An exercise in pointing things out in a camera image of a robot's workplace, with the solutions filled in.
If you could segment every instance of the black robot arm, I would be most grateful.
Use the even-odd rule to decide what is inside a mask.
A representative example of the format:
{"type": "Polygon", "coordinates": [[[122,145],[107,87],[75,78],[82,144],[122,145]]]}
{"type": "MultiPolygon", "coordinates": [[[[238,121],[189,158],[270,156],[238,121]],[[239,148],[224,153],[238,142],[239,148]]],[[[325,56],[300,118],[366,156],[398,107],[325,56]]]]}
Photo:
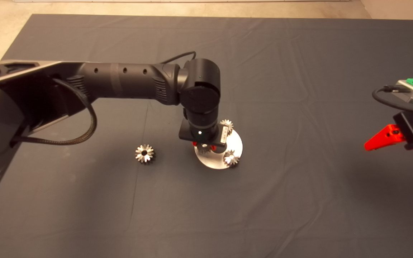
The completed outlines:
{"type": "MultiPolygon", "coordinates": [[[[97,98],[182,104],[179,138],[224,147],[228,128],[218,124],[220,95],[219,68],[207,59],[190,60],[183,68],[176,64],[0,62],[0,179],[20,142],[30,142],[29,134],[82,111],[97,98]]],[[[80,140],[59,145],[91,136],[96,123],[91,106],[89,111],[92,129],[80,140]]]]}

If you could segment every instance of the black cable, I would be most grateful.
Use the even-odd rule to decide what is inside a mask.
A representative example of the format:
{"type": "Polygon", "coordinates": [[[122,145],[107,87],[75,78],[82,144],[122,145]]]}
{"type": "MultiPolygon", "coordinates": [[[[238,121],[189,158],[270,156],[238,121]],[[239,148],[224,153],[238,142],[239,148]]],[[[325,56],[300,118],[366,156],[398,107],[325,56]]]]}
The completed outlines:
{"type": "Polygon", "coordinates": [[[166,64],[166,63],[169,63],[169,62],[171,62],[171,61],[175,61],[176,59],[179,59],[179,58],[181,58],[181,57],[188,56],[189,54],[193,54],[191,60],[193,60],[193,59],[197,56],[197,52],[195,52],[195,51],[190,51],[190,52],[185,52],[185,53],[183,53],[183,54],[179,54],[179,55],[177,55],[177,56],[175,56],[175,57],[172,57],[172,58],[167,59],[167,60],[165,60],[165,61],[163,61],[163,62],[160,62],[160,63],[161,63],[161,64],[166,64]]]}
{"type": "Polygon", "coordinates": [[[394,103],[394,102],[391,102],[391,101],[387,101],[386,99],[381,98],[378,95],[378,93],[381,92],[381,91],[383,91],[383,92],[393,92],[394,90],[398,90],[398,92],[403,92],[403,91],[401,91],[401,88],[398,88],[398,87],[393,88],[392,86],[385,86],[384,88],[374,90],[372,92],[372,98],[374,98],[374,100],[377,100],[378,102],[380,102],[384,105],[391,106],[392,108],[413,112],[413,108],[411,108],[411,107],[407,107],[407,106],[400,105],[400,104],[397,104],[397,103],[394,103]]]}
{"type": "Polygon", "coordinates": [[[49,145],[73,145],[73,144],[78,144],[81,142],[85,142],[87,139],[89,139],[92,134],[95,132],[96,130],[96,126],[97,126],[97,119],[96,119],[96,114],[95,111],[93,110],[92,105],[89,102],[89,99],[87,98],[87,96],[82,93],[79,89],[77,89],[76,87],[72,86],[71,84],[64,82],[62,80],[59,79],[55,79],[53,78],[54,82],[56,82],[57,84],[67,88],[68,90],[72,91],[82,102],[82,104],[84,104],[84,106],[89,110],[90,113],[90,127],[87,130],[87,132],[85,132],[85,134],[82,134],[81,136],[74,138],[74,139],[69,139],[69,140],[62,140],[62,141],[55,141],[55,140],[49,140],[49,139],[41,139],[41,138],[36,138],[36,137],[13,137],[13,141],[15,142],[31,142],[31,143],[40,143],[40,144],[49,144],[49,145]]]}

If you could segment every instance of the label sticker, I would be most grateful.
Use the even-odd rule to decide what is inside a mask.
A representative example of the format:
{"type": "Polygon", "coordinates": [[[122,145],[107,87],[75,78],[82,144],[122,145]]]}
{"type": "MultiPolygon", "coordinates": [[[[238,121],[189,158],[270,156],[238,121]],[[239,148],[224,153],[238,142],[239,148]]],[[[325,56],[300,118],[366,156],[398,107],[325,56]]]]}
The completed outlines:
{"type": "Polygon", "coordinates": [[[226,143],[226,139],[227,139],[227,131],[229,131],[229,127],[228,126],[223,126],[223,132],[221,134],[221,143],[226,143]]]}

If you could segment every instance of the dark gray tablecloth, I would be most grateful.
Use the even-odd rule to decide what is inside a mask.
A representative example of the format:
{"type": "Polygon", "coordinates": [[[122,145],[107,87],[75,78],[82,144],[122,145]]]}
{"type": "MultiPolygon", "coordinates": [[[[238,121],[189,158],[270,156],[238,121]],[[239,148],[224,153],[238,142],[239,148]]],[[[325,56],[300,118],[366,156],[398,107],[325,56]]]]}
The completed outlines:
{"type": "Polygon", "coordinates": [[[4,59],[190,50],[221,68],[239,166],[197,160],[177,138],[180,106],[98,100],[89,141],[18,150],[0,183],[0,257],[413,257],[413,151],[362,147],[398,112],[371,91],[413,78],[413,21],[33,15],[4,59]],[[144,143],[150,166],[134,160],[144,143]]]}

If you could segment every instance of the silver gear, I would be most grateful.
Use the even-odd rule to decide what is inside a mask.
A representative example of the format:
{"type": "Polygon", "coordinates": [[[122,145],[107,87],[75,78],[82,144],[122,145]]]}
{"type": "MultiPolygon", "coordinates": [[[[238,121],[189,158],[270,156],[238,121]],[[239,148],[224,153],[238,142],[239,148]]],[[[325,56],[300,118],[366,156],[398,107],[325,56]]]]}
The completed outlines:
{"type": "Polygon", "coordinates": [[[227,135],[231,135],[232,130],[234,129],[234,124],[232,123],[232,121],[228,120],[228,119],[224,119],[221,122],[219,122],[220,124],[226,125],[227,127],[229,127],[228,131],[227,131],[227,135]]]}
{"type": "Polygon", "coordinates": [[[206,154],[211,151],[211,145],[208,144],[198,144],[197,150],[200,154],[206,154]]]}
{"type": "Polygon", "coordinates": [[[228,166],[234,166],[237,165],[238,162],[240,161],[240,157],[237,157],[234,155],[234,150],[228,150],[226,151],[226,153],[224,154],[224,162],[228,165],[228,166]]]}
{"type": "Polygon", "coordinates": [[[151,158],[154,158],[154,149],[149,146],[149,144],[143,144],[140,145],[136,150],[135,150],[135,158],[142,164],[147,164],[149,161],[151,161],[151,158]]]}

